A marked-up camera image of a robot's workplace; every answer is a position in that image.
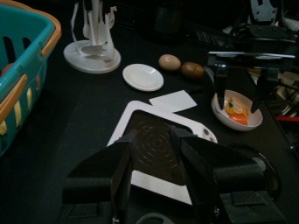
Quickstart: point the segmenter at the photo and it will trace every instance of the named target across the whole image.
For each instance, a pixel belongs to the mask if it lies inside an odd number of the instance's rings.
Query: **egg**
[[[12,64],[14,64],[14,63],[10,63],[8,65],[4,66],[4,69],[3,69],[3,71],[2,71],[2,73],[0,73],[0,76],[3,76],[3,75],[6,74],[7,70],[8,70],[10,67],[12,66]]]
[[[182,67],[182,62],[174,55],[164,54],[159,59],[159,66],[166,71],[175,71]]]
[[[182,74],[187,78],[201,79],[205,75],[205,68],[194,62],[185,62],[182,65]]]

